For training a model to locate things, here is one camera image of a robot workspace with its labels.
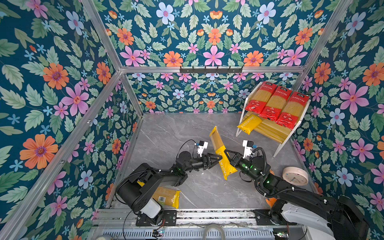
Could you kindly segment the yellow pasta bag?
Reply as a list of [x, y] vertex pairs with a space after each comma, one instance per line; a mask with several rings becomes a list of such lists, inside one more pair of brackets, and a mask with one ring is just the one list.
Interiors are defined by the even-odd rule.
[[222, 157], [222, 159], [219, 161], [219, 165], [221, 167], [224, 179], [227, 180], [228, 176], [236, 173], [238, 170], [230, 164], [230, 161], [225, 154], [226, 146], [223, 143], [217, 126], [215, 126], [211, 131], [210, 139], [214, 146], [215, 153]]
[[168, 187], [157, 187], [152, 198], [160, 205], [178, 209], [180, 206], [181, 191]]
[[261, 118], [255, 115], [248, 116], [237, 128], [250, 135], [251, 132], [262, 123]]

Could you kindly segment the yellow pasta bag top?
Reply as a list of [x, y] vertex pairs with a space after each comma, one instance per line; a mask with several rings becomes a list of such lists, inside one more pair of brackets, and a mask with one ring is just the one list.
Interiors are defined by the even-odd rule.
[[261, 118], [255, 115], [248, 116], [237, 128], [250, 135], [251, 132], [262, 123]]

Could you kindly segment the yellow pasta bag bottom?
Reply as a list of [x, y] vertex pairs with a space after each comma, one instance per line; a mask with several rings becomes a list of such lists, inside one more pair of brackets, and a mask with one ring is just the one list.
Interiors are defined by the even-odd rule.
[[178, 209], [180, 206], [181, 191], [168, 187], [157, 187], [152, 198], [160, 205]]

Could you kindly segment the red spaghetti bag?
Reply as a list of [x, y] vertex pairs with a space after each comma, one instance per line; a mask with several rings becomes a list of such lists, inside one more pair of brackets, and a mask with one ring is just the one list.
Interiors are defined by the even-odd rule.
[[282, 109], [276, 123], [280, 126], [293, 130], [304, 112], [308, 100], [309, 96], [294, 92], [285, 107]]
[[251, 100], [249, 100], [245, 110], [260, 114], [277, 87], [278, 86], [276, 84], [263, 82]]
[[277, 121], [292, 92], [291, 89], [277, 87], [259, 116], [274, 122]]

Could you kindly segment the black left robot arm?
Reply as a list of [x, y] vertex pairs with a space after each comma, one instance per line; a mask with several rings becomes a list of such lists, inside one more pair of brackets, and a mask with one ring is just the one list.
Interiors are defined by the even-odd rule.
[[157, 225], [164, 215], [164, 208], [153, 199], [158, 187], [178, 187], [188, 178], [188, 172], [209, 170], [221, 160], [222, 156], [216, 154], [200, 154], [193, 158], [191, 153], [183, 151], [168, 170], [143, 163], [117, 185], [116, 194], [133, 213], [143, 214]]

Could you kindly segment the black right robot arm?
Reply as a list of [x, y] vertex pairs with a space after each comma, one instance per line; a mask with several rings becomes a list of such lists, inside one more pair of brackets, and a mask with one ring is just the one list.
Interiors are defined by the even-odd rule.
[[336, 240], [364, 240], [369, 224], [353, 200], [321, 196], [299, 188], [270, 172], [262, 148], [248, 159], [239, 152], [224, 151], [230, 164], [250, 177], [256, 190], [267, 199], [276, 199], [270, 210], [273, 223], [295, 223], [311, 227]]

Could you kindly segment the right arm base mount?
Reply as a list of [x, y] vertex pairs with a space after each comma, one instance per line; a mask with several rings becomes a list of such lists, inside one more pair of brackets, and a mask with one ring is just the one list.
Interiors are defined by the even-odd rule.
[[283, 217], [272, 215], [270, 210], [252, 210], [255, 214], [256, 222], [258, 225], [274, 225], [274, 226], [297, 226], [296, 223], [290, 223], [284, 220]]

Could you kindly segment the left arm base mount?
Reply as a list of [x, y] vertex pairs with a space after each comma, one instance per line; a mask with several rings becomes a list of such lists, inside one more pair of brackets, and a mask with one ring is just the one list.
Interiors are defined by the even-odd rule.
[[139, 212], [136, 221], [136, 227], [174, 227], [177, 221], [176, 210], [161, 210], [154, 218]]

